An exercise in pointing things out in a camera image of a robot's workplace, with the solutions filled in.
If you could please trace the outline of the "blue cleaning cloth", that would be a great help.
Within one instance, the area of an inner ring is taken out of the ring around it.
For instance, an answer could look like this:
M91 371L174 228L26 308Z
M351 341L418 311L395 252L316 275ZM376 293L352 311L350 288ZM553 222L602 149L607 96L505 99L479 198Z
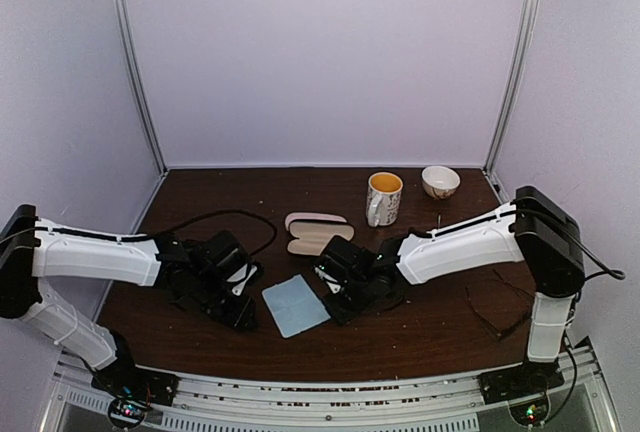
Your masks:
M323 303L301 275L266 288L263 300L280 335L289 339L330 319Z

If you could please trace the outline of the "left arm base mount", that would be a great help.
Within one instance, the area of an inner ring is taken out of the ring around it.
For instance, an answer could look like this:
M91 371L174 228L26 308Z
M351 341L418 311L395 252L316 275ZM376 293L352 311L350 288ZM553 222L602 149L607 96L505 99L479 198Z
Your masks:
M179 378L167 372L136 365L126 339L113 332L115 361L102 369L85 367L93 379L91 385L113 397L107 418L119 430L130 431L142 424L153 405L171 406Z

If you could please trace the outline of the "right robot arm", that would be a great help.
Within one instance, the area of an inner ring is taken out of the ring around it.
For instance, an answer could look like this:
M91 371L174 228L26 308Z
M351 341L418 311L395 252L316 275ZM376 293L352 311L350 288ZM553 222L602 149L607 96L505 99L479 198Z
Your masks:
M585 282L577 222L533 186L509 203L444 228L410 230L377 252L332 237L312 269L326 284L322 302L339 325L409 286L503 263L523 263L536 291L526 361L513 371L519 392L535 392L551 376L571 306Z

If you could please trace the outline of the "black glasses case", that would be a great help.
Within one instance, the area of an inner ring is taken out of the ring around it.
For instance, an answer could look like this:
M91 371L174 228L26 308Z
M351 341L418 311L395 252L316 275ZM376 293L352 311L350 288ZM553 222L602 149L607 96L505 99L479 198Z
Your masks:
M291 236L287 251L293 255L319 256L334 236L350 241L355 235L347 219L334 214L292 212L284 225Z

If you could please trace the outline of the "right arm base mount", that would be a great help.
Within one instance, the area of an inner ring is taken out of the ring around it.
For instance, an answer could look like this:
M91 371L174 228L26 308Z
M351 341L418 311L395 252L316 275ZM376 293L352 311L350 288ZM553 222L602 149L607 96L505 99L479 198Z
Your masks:
M558 360L525 361L478 376L484 404L506 404L511 419L529 429L543 426L551 417L549 393L564 383Z

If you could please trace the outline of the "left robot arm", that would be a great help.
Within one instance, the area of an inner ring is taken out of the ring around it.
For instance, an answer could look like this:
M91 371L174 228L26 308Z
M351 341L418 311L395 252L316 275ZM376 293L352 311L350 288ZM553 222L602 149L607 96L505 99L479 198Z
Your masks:
M62 298L51 277L126 282L169 291L236 331L257 326L255 302L244 289L261 266L229 231L206 241L180 240L172 230L115 235L45 220L33 205L16 208L1 230L1 316L32 324L78 355L123 396L144 385L126 339Z

